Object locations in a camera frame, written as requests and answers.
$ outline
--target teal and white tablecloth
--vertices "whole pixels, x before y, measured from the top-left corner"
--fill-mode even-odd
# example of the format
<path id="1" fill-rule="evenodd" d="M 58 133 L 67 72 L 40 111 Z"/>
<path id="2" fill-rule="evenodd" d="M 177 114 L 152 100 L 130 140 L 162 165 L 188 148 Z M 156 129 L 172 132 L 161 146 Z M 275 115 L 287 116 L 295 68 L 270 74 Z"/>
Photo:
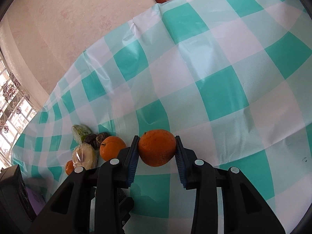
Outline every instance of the teal and white tablecloth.
<path id="1" fill-rule="evenodd" d="M 299 0 L 156 4 L 78 57 L 12 164 L 48 200 L 67 177 L 73 124 L 127 145 L 166 129 L 213 166 L 240 168 L 290 233 L 312 201 L 311 54 L 312 21 Z M 190 233 L 195 190 L 183 189 L 175 159 L 158 168 L 139 160 L 127 193 L 135 207 L 126 233 Z"/>

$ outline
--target wall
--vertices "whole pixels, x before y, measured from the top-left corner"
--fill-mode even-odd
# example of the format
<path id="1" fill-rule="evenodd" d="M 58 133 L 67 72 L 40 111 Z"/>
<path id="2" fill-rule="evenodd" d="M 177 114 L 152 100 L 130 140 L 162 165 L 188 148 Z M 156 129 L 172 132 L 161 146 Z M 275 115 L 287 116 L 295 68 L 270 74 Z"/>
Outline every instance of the wall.
<path id="1" fill-rule="evenodd" d="M 155 0 L 14 0 L 0 22 L 8 67 L 42 106 L 75 59 Z"/>

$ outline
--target small orange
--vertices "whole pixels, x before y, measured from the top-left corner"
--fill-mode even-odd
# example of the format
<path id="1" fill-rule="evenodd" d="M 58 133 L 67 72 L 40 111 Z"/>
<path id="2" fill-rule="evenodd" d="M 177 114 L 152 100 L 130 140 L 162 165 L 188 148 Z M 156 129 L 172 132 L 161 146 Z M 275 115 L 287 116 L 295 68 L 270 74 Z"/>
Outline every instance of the small orange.
<path id="1" fill-rule="evenodd" d="M 116 158 L 119 151 L 123 148 L 126 148 L 126 144 L 122 139 L 117 136 L 109 136 L 102 141 L 99 147 L 99 154 L 105 161 L 108 161 Z"/>
<path id="2" fill-rule="evenodd" d="M 138 142 L 138 153 L 149 166 L 162 166 L 170 161 L 177 149 L 172 133 L 163 129 L 145 132 Z"/>
<path id="3" fill-rule="evenodd" d="M 73 164 L 73 160 L 69 160 L 67 163 L 66 163 L 66 166 L 65 166 L 65 172 L 67 175 L 71 174 L 72 171 L 74 170 L 74 164 Z"/>

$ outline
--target green fruit in plastic bag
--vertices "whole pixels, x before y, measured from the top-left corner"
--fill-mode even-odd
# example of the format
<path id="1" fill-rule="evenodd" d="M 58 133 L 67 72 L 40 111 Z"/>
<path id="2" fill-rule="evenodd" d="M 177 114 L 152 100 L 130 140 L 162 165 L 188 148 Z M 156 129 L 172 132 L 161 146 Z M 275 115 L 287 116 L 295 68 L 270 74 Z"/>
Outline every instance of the green fruit in plastic bag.
<path id="1" fill-rule="evenodd" d="M 97 155 L 93 147 L 87 143 L 78 145 L 73 151 L 74 168 L 83 166 L 86 170 L 96 167 Z"/>
<path id="2" fill-rule="evenodd" d="M 74 140 L 78 144 L 82 144 L 87 135 L 91 134 L 91 130 L 83 125 L 73 125 L 71 131 L 74 136 Z"/>

